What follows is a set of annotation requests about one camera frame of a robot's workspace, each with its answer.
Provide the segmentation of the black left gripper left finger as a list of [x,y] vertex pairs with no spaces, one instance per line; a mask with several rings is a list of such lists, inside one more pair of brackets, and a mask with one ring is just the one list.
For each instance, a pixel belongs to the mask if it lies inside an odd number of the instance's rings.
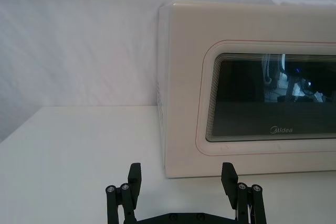
[[141,164],[132,163],[129,169],[128,181],[120,187],[106,187],[107,223],[119,223],[118,207],[122,206],[124,223],[137,223],[134,215],[142,182]]

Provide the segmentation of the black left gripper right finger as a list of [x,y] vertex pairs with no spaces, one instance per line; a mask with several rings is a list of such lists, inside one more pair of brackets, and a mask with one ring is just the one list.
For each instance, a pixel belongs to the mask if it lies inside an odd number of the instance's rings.
[[247,186],[238,181],[238,175],[232,163],[222,164],[221,182],[230,205],[235,210],[237,223],[266,224],[263,189],[260,185]]

